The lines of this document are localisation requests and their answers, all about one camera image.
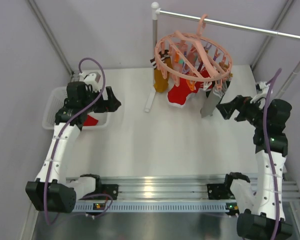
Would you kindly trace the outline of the pink round clip hanger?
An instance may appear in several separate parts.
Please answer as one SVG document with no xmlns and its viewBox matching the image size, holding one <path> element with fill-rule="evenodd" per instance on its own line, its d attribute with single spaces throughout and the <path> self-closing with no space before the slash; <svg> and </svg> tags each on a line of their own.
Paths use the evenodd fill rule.
<svg viewBox="0 0 300 240">
<path fill-rule="evenodd" d="M 156 68 L 166 78 L 170 76 L 174 85 L 184 79 L 190 90 L 197 82 L 207 89 L 213 83 L 218 91 L 226 81 L 231 81 L 233 60 L 219 43 L 203 36 L 208 15 L 199 19 L 196 33 L 175 31 L 161 38 L 154 47 Z"/>
</svg>

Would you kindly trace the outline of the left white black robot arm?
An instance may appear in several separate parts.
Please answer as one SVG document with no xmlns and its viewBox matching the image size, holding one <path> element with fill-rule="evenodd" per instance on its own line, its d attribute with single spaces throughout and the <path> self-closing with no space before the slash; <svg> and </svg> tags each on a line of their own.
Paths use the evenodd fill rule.
<svg viewBox="0 0 300 240">
<path fill-rule="evenodd" d="M 101 179 L 83 174 L 71 182 L 66 172 L 71 153 L 90 113 L 113 113 L 122 105 L 111 86 L 105 87 L 107 99 L 83 81 L 66 87 L 62 107 L 55 114 L 51 144 L 43 166 L 34 181 L 28 181 L 25 192 L 37 211 L 71 213 L 78 200 L 103 194 Z"/>
</svg>

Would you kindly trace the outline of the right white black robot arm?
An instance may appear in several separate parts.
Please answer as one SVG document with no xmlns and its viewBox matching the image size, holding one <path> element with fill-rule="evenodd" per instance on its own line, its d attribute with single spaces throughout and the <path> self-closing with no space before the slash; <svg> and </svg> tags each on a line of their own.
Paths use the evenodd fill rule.
<svg viewBox="0 0 300 240">
<path fill-rule="evenodd" d="M 272 100 L 267 109 L 259 100 L 238 95 L 216 108 L 225 120 L 238 111 L 235 121 L 249 122 L 254 128 L 253 144 L 257 162 L 257 189 L 240 173 L 225 176 L 223 192 L 235 198 L 239 208 L 236 231 L 245 240 L 286 240 L 293 226 L 286 222 L 282 204 L 283 168 L 288 155 L 288 139 L 283 130 L 292 106 L 282 100 Z"/>
</svg>

